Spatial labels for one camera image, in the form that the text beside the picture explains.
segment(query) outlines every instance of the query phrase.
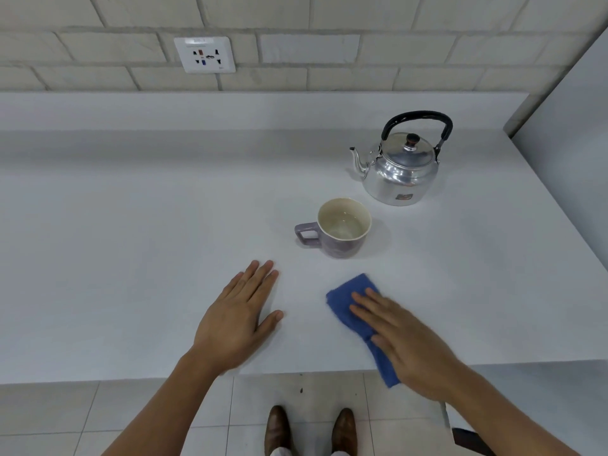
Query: mug handle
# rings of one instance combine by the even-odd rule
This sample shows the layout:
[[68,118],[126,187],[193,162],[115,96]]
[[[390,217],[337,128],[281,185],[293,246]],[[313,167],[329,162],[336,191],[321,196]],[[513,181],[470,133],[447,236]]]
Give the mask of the mug handle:
[[[307,231],[311,231],[311,230],[317,232],[316,238],[304,238],[302,236],[302,232],[307,232]],[[294,227],[294,231],[295,231],[295,234],[297,235],[297,237],[300,239],[300,242],[302,243],[302,245],[304,245],[304,246],[321,246],[321,240],[319,239],[321,229],[320,229],[318,223],[307,222],[306,224],[298,224],[297,226]]]

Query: power outlet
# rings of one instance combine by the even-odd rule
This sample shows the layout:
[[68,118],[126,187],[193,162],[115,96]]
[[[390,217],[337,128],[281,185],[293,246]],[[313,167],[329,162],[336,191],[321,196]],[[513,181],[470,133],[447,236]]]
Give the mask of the power outlet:
[[234,73],[234,57],[226,36],[175,38],[186,73]]

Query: metal teapot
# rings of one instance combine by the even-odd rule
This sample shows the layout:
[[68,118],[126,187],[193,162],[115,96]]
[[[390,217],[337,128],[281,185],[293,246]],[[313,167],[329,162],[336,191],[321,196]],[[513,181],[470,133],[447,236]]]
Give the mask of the metal teapot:
[[[445,123],[441,140],[433,147],[413,132],[395,132],[396,125],[411,120],[439,120]],[[361,162],[354,147],[354,170],[363,178],[363,187],[376,200],[394,206],[413,205],[422,198],[439,169],[441,146],[450,136],[453,124],[449,116],[433,111],[406,112],[391,118],[384,126],[377,151],[370,152],[370,162]]]

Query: microfiber cloth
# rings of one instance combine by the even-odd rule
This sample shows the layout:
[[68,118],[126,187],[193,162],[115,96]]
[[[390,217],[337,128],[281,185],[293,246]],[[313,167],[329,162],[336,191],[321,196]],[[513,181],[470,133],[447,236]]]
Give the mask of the microfiber cloth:
[[388,357],[380,350],[380,347],[371,341],[371,337],[376,334],[376,330],[353,314],[349,308],[352,304],[356,304],[351,293],[356,291],[359,294],[365,295],[366,288],[379,292],[367,275],[361,274],[355,276],[352,280],[348,280],[346,283],[327,293],[327,305],[330,306],[339,321],[343,322],[348,328],[363,338],[371,354],[374,355],[376,366],[378,367],[378,371],[380,371],[380,376],[384,379],[384,383],[387,387],[392,387],[399,384],[400,380]]

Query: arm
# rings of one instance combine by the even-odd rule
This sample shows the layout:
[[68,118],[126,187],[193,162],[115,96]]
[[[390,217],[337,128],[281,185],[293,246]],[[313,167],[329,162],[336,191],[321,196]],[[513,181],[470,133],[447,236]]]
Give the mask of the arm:
[[377,331],[371,338],[406,386],[453,406],[498,456],[577,453],[517,409],[482,376],[456,358],[428,326],[368,288],[353,293],[351,311]]
[[275,311],[258,326],[278,277],[276,270],[270,272],[272,261],[258,265],[253,261],[224,288],[202,318],[191,349],[102,456],[179,456],[215,378],[247,360],[283,318],[281,311]]

